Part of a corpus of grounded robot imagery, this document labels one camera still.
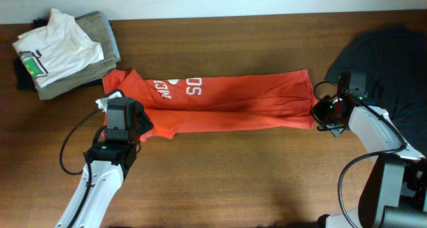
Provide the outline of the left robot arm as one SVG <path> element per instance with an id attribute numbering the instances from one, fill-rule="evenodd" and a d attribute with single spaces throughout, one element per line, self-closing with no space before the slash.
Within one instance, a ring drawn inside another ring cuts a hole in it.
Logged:
<path id="1" fill-rule="evenodd" d="M 140 137 L 153 129 L 143 105 L 129 97 L 107 100 L 106 125 L 83 153 L 81 179 L 56 227 L 99 227 L 141 149 Z"/>

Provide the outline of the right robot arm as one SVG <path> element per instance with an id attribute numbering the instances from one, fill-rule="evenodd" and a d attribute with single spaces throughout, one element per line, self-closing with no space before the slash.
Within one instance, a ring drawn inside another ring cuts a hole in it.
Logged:
<path id="1" fill-rule="evenodd" d="M 366 76 L 339 75 L 337 92 L 325 96 L 310 111 L 318 131 L 339 137 L 351 131 L 366 154 L 351 160 L 338 178 L 341 212 L 319 217 L 318 227 L 425 227 L 426 158 L 392 124 L 388 112 L 367 102 Z M 374 166 L 358 206 L 346 210 L 342 195 L 344 176 L 357 162 L 372 159 Z"/>

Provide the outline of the red orange t-shirt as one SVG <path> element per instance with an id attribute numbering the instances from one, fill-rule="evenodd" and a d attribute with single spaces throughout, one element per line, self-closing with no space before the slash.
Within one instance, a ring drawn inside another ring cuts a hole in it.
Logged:
<path id="1" fill-rule="evenodd" d="M 270 75 L 143 79 L 115 70 L 103 79 L 106 94 L 121 91 L 139 101 L 153 123 L 150 137 L 180 133 L 251 131 L 274 127 L 311 129 L 314 88 L 306 69 Z"/>

